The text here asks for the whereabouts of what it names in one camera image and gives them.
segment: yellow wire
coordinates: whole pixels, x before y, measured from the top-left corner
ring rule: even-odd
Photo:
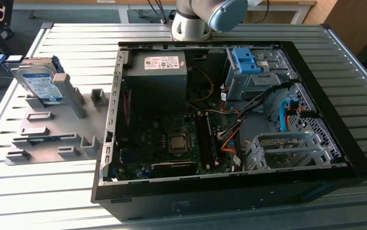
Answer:
[[[220,148],[222,151],[227,150],[226,146],[227,146],[230,140],[232,139],[232,137],[235,136],[235,134],[238,133],[239,129],[240,129],[240,126],[236,128],[236,130],[234,131],[232,135],[230,136],[230,138],[228,138],[227,141],[224,142],[224,144],[223,144],[223,146],[222,146],[222,148]]]
[[[210,94],[208,94],[204,98],[188,100],[188,102],[202,102],[203,100],[208,99],[210,96],[211,96],[212,93],[214,93],[214,83],[212,83],[212,80],[211,80],[210,76],[208,76],[200,69],[198,69],[196,67],[192,67],[192,69],[196,69],[196,70],[204,75],[204,77],[208,79],[210,84],[211,84],[211,91],[210,91]]]

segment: barcode label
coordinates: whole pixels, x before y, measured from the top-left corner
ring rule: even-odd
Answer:
[[[227,94],[224,92],[220,93],[220,99],[226,102],[227,101]]]
[[[240,159],[239,159],[239,157],[235,155],[234,156],[234,162],[235,162],[235,164],[238,165],[238,166],[240,166]]]
[[[115,3],[115,0],[96,0],[96,3]]]

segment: blue wire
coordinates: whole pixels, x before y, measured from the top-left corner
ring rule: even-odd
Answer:
[[[284,120],[284,106],[286,106],[286,103],[290,103],[290,102],[291,102],[291,99],[286,98],[284,101],[282,101],[282,104],[280,104],[279,120],[280,120],[282,132],[287,132],[286,120]]]

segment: hard drive label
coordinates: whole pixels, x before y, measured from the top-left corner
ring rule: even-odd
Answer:
[[[63,95],[53,85],[52,77],[48,73],[25,73],[23,78],[43,101],[59,102],[63,100]]]

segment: motherboard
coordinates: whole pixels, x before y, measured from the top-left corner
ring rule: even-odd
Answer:
[[[230,171],[230,156],[218,151],[216,135],[223,128],[218,113],[158,115],[133,120],[120,143],[121,180]]]

